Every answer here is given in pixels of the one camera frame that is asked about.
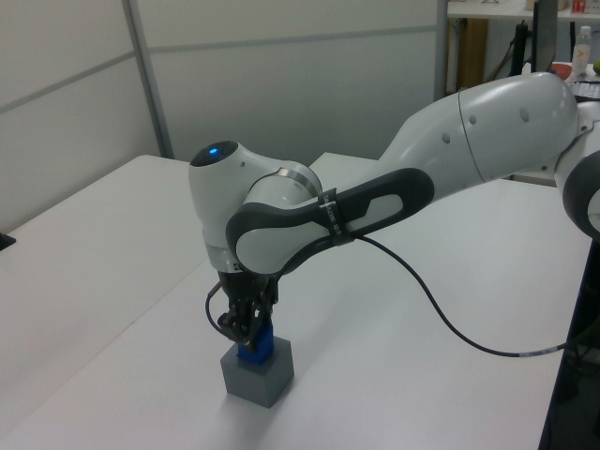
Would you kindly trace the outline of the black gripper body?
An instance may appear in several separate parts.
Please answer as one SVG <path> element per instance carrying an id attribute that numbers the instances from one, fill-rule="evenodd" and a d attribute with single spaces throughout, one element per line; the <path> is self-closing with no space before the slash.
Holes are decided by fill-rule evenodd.
<path id="1" fill-rule="evenodd" d="M 265 300 L 269 305 L 278 302 L 278 280 L 275 276 L 258 275 L 251 272 L 218 272 L 221 287 L 228 297 L 228 306 L 250 298 Z"/>

